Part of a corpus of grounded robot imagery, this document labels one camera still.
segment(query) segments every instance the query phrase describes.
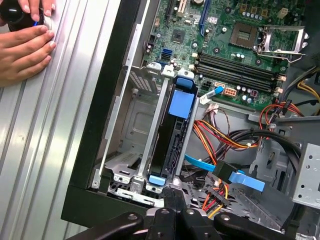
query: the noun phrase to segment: green circuit board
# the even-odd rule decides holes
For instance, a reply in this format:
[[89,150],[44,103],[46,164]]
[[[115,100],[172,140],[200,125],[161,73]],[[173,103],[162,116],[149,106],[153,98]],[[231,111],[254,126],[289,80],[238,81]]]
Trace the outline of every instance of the green circuit board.
[[[183,16],[179,17],[171,11],[168,17],[169,20],[167,20],[166,11],[169,0],[161,0],[150,37],[152,50],[145,54],[144,64],[151,62],[171,64],[171,61],[173,61],[177,64],[177,70],[182,68],[191,70],[189,69],[190,65],[195,64],[195,57],[192,57],[193,53],[202,50],[204,53],[215,57],[274,73],[286,74],[288,67],[286,60],[276,61],[274,58],[261,58],[252,48],[230,44],[236,23],[253,26],[258,33],[264,25],[292,26],[300,24],[300,17],[303,16],[305,10],[300,0],[282,0],[279,1],[281,4],[275,4],[275,2],[274,0],[211,0],[207,18],[204,22],[204,29],[209,30],[209,33],[206,36],[202,36],[199,20],[204,4],[196,5],[192,3],[192,0],[187,0]],[[279,11],[282,8],[288,9],[291,18],[288,18],[288,16],[283,19],[279,18]],[[296,34],[297,32],[295,31],[276,31],[270,42],[270,50],[291,50],[295,44]],[[241,37],[246,39],[249,36],[244,33]],[[170,59],[163,59],[163,49],[172,51]],[[244,58],[239,59],[237,54],[243,55]],[[213,84],[210,87],[208,85],[204,86],[207,82],[214,84],[215,79],[208,77],[200,79],[196,74],[195,83],[199,87],[199,96],[214,88]],[[235,89],[237,87],[235,84],[219,82],[226,84],[228,88]],[[216,95],[213,97],[213,101],[217,100],[218,102],[220,100],[224,103],[240,104],[243,107],[259,111],[271,104],[274,98],[273,92],[259,92],[256,97],[252,98],[252,102],[248,103],[242,99],[244,94],[251,98],[250,94],[239,91],[234,97],[223,94]]]

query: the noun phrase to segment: corrugated metal surface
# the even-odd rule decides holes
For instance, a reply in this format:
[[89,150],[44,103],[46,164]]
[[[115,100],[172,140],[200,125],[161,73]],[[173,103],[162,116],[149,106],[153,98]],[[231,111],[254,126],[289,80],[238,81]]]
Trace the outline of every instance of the corrugated metal surface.
[[0,91],[1,240],[84,229],[60,216],[120,0],[56,1],[52,62]]

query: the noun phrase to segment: motherboard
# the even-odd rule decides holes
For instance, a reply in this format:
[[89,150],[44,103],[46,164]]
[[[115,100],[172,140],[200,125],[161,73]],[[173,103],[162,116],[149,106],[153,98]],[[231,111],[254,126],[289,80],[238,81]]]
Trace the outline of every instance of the motherboard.
[[[144,65],[158,62],[195,73],[202,96],[261,111],[282,92],[288,61],[260,56],[266,26],[299,26],[303,0],[161,0],[145,45]],[[296,31],[275,30],[271,51],[295,47]]]

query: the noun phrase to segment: blue pcie slot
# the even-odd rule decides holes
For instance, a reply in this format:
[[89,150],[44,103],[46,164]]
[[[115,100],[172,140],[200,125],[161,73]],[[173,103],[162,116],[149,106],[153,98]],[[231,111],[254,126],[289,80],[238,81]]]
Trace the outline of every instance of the blue pcie slot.
[[172,50],[164,48],[162,50],[161,58],[170,59],[172,57]]
[[209,12],[209,7],[211,4],[211,0],[206,0],[204,3],[204,7],[203,7],[203,12],[199,21],[199,28],[200,28],[200,33],[201,36],[204,37],[205,36],[205,21],[207,19],[207,15]]

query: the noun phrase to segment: blue sata port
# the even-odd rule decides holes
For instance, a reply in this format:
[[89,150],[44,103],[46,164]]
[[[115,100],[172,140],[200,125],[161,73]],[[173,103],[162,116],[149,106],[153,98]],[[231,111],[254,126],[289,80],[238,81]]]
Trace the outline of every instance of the blue sata port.
[[162,59],[170,59],[172,57],[172,50],[164,48],[161,53]]
[[161,65],[161,70],[163,70],[165,68],[165,66],[167,65],[167,63],[161,62],[161,61],[156,61],[156,63]]

